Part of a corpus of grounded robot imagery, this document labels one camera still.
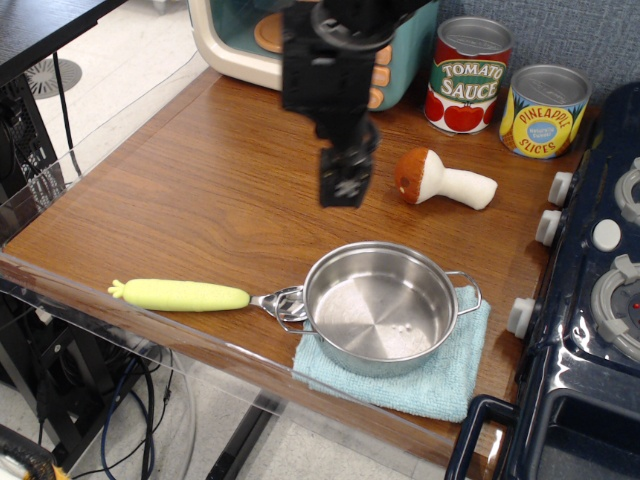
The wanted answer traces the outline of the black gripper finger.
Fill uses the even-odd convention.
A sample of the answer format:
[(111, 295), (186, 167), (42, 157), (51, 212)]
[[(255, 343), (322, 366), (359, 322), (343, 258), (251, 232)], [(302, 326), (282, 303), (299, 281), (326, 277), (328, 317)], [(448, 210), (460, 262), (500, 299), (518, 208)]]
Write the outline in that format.
[(375, 150), (340, 152), (323, 148), (320, 154), (319, 201), (323, 208), (359, 208), (373, 172)]

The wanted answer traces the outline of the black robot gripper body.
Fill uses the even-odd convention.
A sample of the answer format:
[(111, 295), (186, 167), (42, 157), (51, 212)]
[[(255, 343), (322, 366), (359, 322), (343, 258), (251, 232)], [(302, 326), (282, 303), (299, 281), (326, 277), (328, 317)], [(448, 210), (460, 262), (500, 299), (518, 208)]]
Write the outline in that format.
[(369, 118), (375, 51), (319, 32), (319, 9), (285, 9), (282, 106), (315, 125), (334, 155), (371, 155), (379, 144)]

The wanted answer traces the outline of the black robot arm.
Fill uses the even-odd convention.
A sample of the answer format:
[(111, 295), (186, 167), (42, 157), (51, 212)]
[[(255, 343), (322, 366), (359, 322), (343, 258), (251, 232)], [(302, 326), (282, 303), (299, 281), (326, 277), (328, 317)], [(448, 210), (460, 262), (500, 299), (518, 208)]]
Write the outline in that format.
[(421, 1), (296, 1), (282, 14), (282, 106), (328, 141), (319, 162), (323, 207), (359, 207), (380, 134), (369, 116), (377, 52)]

